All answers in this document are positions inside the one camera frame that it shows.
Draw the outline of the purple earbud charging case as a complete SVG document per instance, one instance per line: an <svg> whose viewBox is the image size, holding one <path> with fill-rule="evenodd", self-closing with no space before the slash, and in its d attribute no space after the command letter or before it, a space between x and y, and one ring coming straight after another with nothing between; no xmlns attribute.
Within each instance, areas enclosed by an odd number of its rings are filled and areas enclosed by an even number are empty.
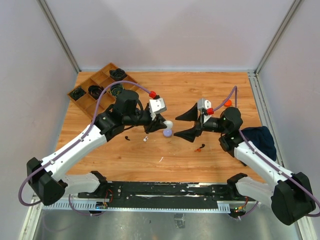
<svg viewBox="0 0 320 240"><path fill-rule="evenodd" d="M170 138L173 135L173 131L170 128L164 129L162 133L166 138Z"/></svg>

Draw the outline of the white charging case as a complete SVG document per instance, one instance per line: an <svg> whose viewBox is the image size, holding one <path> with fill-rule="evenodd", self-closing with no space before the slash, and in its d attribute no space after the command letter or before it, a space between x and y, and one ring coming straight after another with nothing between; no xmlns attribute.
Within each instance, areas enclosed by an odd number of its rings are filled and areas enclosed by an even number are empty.
<svg viewBox="0 0 320 240"><path fill-rule="evenodd" d="M163 123L165 124L167 129L172 129L172 127L173 127L173 122L172 121L165 120Z"/></svg>

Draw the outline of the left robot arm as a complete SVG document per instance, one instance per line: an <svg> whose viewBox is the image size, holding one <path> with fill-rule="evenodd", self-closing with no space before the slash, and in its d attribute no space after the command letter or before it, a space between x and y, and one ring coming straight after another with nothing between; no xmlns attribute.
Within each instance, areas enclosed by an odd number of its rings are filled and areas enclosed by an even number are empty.
<svg viewBox="0 0 320 240"><path fill-rule="evenodd" d="M106 178L98 171L83 175L67 175L71 167L94 149L124 132L126 126L142 126L146 134L166 128L162 113L166 111L163 98L150 93L143 107L139 95L123 90L104 112L98 114L77 137L51 155L27 162L28 184L40 202L50 206L65 195L93 194L101 198L107 193Z"/></svg>

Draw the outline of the orange charging case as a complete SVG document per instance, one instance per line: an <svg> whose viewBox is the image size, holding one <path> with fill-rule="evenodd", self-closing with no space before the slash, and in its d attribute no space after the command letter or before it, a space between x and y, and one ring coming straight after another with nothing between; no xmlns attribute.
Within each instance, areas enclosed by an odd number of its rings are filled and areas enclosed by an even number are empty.
<svg viewBox="0 0 320 240"><path fill-rule="evenodd" d="M224 106L225 106L226 108L231 107L231 106L232 106L232 101L231 101L230 99L228 99L228 100L224 103Z"/></svg>

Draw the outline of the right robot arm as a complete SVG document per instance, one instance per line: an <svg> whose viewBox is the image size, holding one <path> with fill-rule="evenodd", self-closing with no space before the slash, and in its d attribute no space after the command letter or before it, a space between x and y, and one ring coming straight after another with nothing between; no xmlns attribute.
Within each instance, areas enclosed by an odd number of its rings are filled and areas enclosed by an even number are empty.
<svg viewBox="0 0 320 240"><path fill-rule="evenodd" d="M227 180L227 196L232 200L242 196L252 198L271 208L277 219L287 226L303 217L314 217L312 212L320 202L313 196L309 178L277 164L248 140L240 130L243 120L238 108L226 108L219 118L213 117L213 112L208 103L195 104L175 118L193 122L194 126L174 135L192 143L202 132L219 133L221 148L265 181L261 183L238 173Z"/></svg>

